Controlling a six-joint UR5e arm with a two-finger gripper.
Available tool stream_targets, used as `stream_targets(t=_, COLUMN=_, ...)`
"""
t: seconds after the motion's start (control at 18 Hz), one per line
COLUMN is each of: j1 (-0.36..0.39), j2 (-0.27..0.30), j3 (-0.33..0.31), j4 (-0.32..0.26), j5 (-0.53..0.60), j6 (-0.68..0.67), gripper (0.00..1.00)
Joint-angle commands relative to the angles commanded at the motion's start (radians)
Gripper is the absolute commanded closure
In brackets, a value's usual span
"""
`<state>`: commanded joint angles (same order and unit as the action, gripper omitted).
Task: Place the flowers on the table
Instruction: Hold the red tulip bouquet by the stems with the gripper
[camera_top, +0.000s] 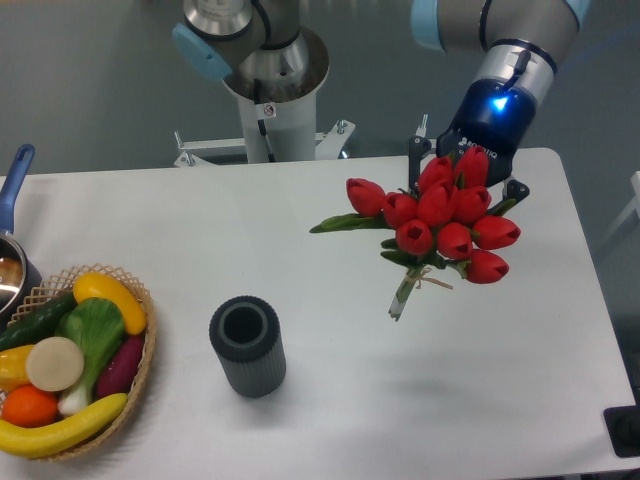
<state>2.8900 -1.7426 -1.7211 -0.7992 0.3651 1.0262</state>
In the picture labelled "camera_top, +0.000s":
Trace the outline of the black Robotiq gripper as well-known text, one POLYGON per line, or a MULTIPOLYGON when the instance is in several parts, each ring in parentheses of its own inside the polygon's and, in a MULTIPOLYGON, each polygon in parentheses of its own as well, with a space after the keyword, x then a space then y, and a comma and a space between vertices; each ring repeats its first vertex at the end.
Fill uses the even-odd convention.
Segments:
MULTIPOLYGON (((536 113, 536 104, 518 89, 505 91, 496 80, 479 80, 468 89, 448 129, 436 140, 436 155, 481 146, 489 157, 486 184, 503 181, 502 199, 488 209, 492 216, 504 216, 530 195, 530 188, 512 173, 512 161, 536 113)), ((414 134, 408 141, 408 187, 418 193, 422 159, 431 151, 431 141, 414 134)))

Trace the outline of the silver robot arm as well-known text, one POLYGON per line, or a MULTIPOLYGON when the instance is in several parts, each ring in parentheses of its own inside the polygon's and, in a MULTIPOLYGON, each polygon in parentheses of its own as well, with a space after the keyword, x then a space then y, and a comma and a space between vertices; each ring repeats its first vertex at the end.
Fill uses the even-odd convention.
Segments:
MULTIPOLYGON (((505 212, 529 193, 512 175, 519 144, 579 32, 585 1, 416 1, 410 26, 422 46, 479 49, 484 61, 449 127, 409 143, 410 183, 429 152, 489 156, 489 185, 501 185, 505 212)), ((235 96, 252 163, 336 159, 353 132, 340 121, 316 130, 316 95, 329 72, 328 51, 300 23, 296 1, 187 1, 172 32, 182 58, 235 96)))

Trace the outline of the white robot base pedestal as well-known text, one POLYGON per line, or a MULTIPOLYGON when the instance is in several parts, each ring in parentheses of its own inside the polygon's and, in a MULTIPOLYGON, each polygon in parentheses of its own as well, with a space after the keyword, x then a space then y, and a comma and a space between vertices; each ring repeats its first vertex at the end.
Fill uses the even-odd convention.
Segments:
POLYGON ((231 67, 211 45, 184 25, 172 32, 181 56, 201 76, 221 81, 237 101, 243 139, 188 142, 191 155, 225 155, 244 149, 250 163, 343 158, 354 123, 340 119, 316 130, 316 96, 329 73, 328 50, 306 27, 279 49, 257 49, 231 67))

